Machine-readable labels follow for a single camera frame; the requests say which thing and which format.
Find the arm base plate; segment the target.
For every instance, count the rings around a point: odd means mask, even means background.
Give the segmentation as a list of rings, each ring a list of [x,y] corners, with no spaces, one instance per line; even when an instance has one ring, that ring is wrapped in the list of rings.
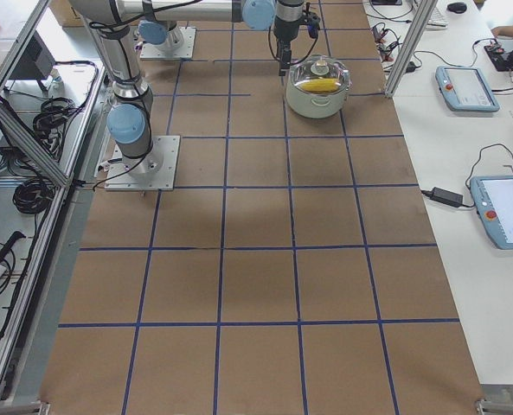
[[[153,136],[152,150],[137,166],[138,160],[123,157],[121,149],[114,145],[114,158],[120,158],[109,167],[109,179],[103,183],[108,191],[172,190],[176,178],[176,165],[181,138]]]
[[[195,27],[175,26],[165,35],[144,36],[140,52],[143,61],[189,61],[193,57]]]

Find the person's hand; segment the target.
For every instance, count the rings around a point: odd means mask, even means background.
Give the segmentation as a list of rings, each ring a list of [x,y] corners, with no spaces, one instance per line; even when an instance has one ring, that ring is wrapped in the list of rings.
[[[513,38],[513,25],[497,26],[491,30],[494,37],[510,37]]]

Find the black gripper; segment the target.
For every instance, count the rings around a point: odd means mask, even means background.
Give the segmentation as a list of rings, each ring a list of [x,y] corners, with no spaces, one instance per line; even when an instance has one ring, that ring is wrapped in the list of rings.
[[[278,41],[279,76],[287,75],[292,62],[291,41],[298,36],[303,19],[302,4],[277,4],[273,33]]]

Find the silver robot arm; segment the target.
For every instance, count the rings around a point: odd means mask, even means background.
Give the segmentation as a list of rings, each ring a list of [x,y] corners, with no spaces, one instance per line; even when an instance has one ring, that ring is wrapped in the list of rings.
[[[141,20],[138,24],[138,32],[141,37],[152,45],[163,45],[168,42],[173,47],[183,44],[183,34],[175,23],[169,25],[166,22]]]
[[[97,49],[112,79],[118,101],[107,127],[121,150],[125,170],[138,173],[160,168],[151,136],[152,91],[133,50],[131,25],[143,40],[163,45],[178,33],[179,20],[244,22],[250,29],[271,29],[279,54],[279,72],[291,66],[291,43],[305,24],[302,1],[73,1],[74,10],[97,40]]]

